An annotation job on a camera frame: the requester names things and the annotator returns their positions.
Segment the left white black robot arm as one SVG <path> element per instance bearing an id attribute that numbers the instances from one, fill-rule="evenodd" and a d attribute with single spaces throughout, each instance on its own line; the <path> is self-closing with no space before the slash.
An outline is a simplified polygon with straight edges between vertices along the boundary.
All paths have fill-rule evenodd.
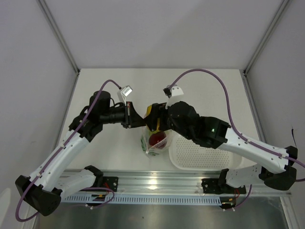
<path id="1" fill-rule="evenodd" d="M 48 216 L 55 211 L 62 199 L 81 190 L 105 190 L 103 172 L 94 166 L 86 166 L 81 172 L 62 182 L 63 171 L 71 161 L 100 133 L 106 124 L 120 123 L 124 128 L 145 126 L 132 102 L 126 97 L 132 92 L 130 86 L 121 88 L 119 102 L 111 106 L 111 94 L 96 91 L 80 114 L 73 119 L 65 138 L 48 158 L 29 176 L 19 176 L 15 185 L 25 201 L 38 213 Z"/>

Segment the red apple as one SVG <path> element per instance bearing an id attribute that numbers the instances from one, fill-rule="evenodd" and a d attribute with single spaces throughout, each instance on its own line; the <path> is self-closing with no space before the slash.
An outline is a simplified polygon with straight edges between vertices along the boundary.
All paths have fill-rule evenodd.
<path id="1" fill-rule="evenodd" d="M 149 137 L 149 145 L 151 146 L 157 145 L 156 146 L 157 148 L 163 149 L 166 146 L 166 141 L 164 141 L 165 138 L 166 138 L 165 132 L 158 132 L 152 134 Z"/>

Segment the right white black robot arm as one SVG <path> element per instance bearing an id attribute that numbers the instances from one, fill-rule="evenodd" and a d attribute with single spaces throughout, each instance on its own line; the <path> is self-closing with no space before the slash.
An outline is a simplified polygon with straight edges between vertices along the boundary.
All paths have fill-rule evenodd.
<path id="1" fill-rule="evenodd" d="M 201 147 L 232 152 L 255 163 L 241 169 L 223 169 L 217 181 L 222 192 L 254 184 L 286 191 L 297 181 L 295 147 L 277 148 L 246 137 L 223 120 L 200 116 L 186 102 L 152 104 L 144 121 L 152 132 L 173 130 Z"/>

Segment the green lettuce leaf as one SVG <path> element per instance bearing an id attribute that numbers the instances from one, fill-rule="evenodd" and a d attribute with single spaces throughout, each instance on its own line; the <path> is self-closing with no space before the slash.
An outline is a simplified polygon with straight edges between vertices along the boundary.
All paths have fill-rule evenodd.
<path id="1" fill-rule="evenodd" d="M 156 156 L 163 152 L 162 149 L 157 148 L 156 146 L 151 146 L 146 142 L 146 138 L 144 136 L 141 136 L 141 147 L 142 151 L 147 156 Z"/>

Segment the clear pink zip top bag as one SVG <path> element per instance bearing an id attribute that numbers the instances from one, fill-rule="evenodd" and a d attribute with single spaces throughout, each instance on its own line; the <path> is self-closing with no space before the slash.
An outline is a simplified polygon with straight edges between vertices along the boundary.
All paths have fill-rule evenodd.
<path id="1" fill-rule="evenodd" d="M 158 156 L 168 152 L 174 137 L 174 131 L 166 130 L 151 132 L 148 127 L 142 127 L 140 138 L 141 148 L 147 157 Z"/>

